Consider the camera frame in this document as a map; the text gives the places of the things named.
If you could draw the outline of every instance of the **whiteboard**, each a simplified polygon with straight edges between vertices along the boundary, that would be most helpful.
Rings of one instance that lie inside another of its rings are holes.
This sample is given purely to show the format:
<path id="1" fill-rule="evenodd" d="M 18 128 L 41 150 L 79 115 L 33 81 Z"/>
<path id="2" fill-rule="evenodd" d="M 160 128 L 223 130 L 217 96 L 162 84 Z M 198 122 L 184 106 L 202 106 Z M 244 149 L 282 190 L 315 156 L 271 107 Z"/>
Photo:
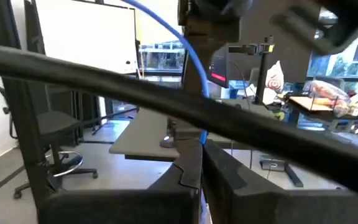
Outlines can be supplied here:
<path id="1" fill-rule="evenodd" d="M 47 56 L 136 72 L 134 9 L 73 0 L 36 0 L 36 6 Z"/>

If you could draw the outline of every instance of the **computer mouse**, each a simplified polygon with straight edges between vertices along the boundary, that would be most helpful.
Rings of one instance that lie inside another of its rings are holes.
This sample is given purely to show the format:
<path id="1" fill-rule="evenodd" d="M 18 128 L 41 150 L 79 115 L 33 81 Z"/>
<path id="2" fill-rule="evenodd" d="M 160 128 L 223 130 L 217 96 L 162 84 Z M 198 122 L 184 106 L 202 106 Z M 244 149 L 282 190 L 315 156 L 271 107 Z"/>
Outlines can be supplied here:
<path id="1" fill-rule="evenodd" d="M 175 147 L 175 141 L 173 139 L 172 136 L 165 136 L 161 141 L 160 141 L 160 146 L 164 147 L 164 148 L 173 148 Z"/>

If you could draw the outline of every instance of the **plastic bag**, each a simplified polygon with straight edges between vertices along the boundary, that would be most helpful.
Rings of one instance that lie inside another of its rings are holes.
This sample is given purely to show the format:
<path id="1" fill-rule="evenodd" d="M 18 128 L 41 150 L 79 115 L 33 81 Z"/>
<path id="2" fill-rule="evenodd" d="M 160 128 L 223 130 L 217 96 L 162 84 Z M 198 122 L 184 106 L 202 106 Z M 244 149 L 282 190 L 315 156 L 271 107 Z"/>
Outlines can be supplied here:
<path id="1" fill-rule="evenodd" d="M 349 111 L 350 97 L 340 88 L 324 81 L 313 80 L 303 87 L 314 97 L 314 104 L 329 106 L 337 117 L 344 116 Z"/>
<path id="2" fill-rule="evenodd" d="M 271 88 L 276 93 L 281 93 L 284 86 L 284 74 L 281 69 L 280 61 L 277 61 L 269 70 L 267 70 L 266 87 Z"/>

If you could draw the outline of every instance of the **blue cable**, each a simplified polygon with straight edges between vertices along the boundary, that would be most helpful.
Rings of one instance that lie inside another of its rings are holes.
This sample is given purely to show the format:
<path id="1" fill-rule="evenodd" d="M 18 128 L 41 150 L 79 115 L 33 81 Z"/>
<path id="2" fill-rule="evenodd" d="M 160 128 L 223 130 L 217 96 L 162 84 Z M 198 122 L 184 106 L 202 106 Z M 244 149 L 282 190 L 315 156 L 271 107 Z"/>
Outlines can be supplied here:
<path id="1" fill-rule="evenodd" d="M 145 12 L 146 14 L 151 16 L 153 19 L 155 19 L 158 23 L 163 25 L 167 30 L 169 30 L 175 37 L 177 37 L 179 39 L 179 41 L 183 44 L 183 46 L 185 46 L 185 48 L 189 52 L 190 57 L 193 60 L 194 65 L 196 66 L 196 69 L 198 70 L 198 73 L 201 78 L 201 85 L 203 87 L 204 96 L 209 98 L 208 81 L 207 81 L 207 77 L 206 77 L 206 72 L 204 70 L 203 64 L 201 63 L 200 59 L 198 58 L 196 52 L 194 51 L 194 49 L 192 48 L 190 43 L 178 31 L 176 31 L 172 26 L 170 26 L 167 22 L 165 22 L 161 17 L 156 15 L 156 13 L 151 11 L 146 6 L 144 6 L 141 3 L 134 1 L 134 0 L 122 0 L 122 1 Z M 205 144 L 206 137 L 207 137 L 207 131 L 203 130 L 203 132 L 201 133 L 201 137 L 200 137 L 200 141 L 202 144 Z"/>

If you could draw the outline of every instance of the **chair wheel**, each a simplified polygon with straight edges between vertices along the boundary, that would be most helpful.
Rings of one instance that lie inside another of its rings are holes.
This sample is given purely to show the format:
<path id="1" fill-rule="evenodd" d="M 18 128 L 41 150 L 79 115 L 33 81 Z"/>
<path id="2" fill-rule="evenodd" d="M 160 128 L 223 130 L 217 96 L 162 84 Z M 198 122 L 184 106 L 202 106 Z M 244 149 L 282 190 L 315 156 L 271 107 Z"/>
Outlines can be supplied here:
<path id="1" fill-rule="evenodd" d="M 20 199 L 20 198 L 22 198 L 22 192 L 15 192 L 14 194 L 13 194 L 13 199 Z"/>

